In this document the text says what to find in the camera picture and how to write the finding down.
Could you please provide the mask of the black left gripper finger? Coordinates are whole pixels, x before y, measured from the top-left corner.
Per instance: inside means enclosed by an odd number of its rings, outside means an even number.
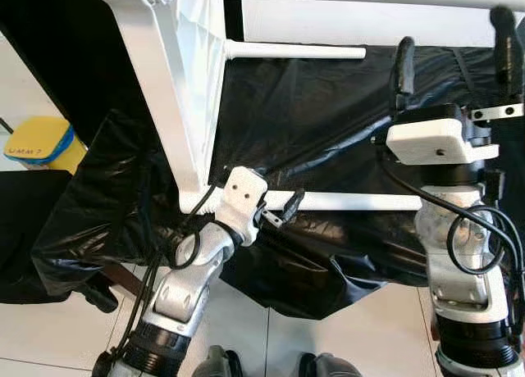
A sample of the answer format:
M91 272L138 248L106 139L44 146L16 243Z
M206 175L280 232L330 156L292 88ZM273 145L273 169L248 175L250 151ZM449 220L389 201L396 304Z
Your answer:
M284 208L281 210L281 215L279 216L279 227L284 226L288 223L289 220L293 219L296 216L296 213L299 212L301 203L305 198L305 190L300 188L293 192L291 198L285 202Z

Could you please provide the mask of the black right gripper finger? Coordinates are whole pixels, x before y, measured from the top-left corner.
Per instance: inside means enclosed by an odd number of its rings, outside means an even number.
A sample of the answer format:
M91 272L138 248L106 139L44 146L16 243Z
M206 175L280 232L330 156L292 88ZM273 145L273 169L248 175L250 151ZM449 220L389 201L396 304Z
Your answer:
M494 71L499 96L494 107L472 113L472 121L522 117L524 102L523 48L518 39L514 11L510 7L492 7L489 21L495 30Z
M405 111L415 95L415 39L404 37L398 44L391 67L391 110Z

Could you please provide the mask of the white plastic table top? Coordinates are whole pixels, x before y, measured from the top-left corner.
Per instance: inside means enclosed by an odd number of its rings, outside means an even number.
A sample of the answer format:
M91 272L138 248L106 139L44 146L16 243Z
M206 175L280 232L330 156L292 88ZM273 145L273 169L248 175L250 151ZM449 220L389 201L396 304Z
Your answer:
M104 0L121 33L177 190L208 190L226 64L224 0Z

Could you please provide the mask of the black plastic table cover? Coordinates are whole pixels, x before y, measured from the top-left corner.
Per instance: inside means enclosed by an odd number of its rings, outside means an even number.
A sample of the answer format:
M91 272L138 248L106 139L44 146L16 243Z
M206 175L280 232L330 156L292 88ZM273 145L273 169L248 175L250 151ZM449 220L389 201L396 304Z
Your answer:
M398 193L370 138L390 119L391 47L363 60L237 59L226 63L214 182L244 165L272 190ZM410 211L304 211L237 250L222 282L259 306L323 320L386 284L426 287ZM108 264L146 264L186 234L153 120L109 111L33 251L46 291L63 294Z

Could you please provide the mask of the dark grey robot left leg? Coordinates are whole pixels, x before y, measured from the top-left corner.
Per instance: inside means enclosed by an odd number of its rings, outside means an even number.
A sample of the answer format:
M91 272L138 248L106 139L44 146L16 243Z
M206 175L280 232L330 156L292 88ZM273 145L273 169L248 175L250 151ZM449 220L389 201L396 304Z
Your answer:
M240 356L221 346L208 347L205 361L195 367L192 377L244 377Z

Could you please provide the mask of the dark grey robot leg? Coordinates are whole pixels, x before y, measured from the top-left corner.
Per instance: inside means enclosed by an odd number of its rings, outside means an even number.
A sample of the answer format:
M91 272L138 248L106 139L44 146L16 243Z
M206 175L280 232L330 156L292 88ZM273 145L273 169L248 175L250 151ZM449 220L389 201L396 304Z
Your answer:
M195 367L192 377L244 377L240 356L221 346L208 347L205 361Z
M363 377L353 363L330 353L304 353L299 359L296 377Z

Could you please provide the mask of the brown wooden table leg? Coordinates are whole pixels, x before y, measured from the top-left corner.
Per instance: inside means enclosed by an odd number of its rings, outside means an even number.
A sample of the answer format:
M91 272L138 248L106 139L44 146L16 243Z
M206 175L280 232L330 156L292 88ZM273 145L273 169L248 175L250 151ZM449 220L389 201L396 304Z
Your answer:
M131 269L122 264L110 264L101 269L101 275L109 280L110 286L123 288L125 293L139 296L144 284L142 279L134 275Z

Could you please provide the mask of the dark grey robot right leg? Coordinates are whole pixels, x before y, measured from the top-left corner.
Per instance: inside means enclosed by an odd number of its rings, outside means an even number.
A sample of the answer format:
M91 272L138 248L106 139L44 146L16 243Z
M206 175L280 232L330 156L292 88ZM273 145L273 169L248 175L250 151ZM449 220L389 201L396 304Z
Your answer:
M304 353L299 359L296 377L363 377L353 363L330 353Z

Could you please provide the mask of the yellow and blue box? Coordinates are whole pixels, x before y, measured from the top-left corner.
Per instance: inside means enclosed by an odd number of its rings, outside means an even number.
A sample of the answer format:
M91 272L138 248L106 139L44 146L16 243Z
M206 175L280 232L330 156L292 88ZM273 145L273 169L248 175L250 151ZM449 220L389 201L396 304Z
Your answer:
M74 175L87 148L67 120L33 117L16 127L3 153L27 170L64 170Z

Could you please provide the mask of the black open tool bag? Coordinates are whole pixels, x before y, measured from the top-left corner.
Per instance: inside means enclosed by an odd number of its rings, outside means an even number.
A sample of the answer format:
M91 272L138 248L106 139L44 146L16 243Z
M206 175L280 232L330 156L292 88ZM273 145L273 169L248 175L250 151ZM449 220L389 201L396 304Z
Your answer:
M31 250L71 178L64 170L0 171L0 303L68 299L48 294Z

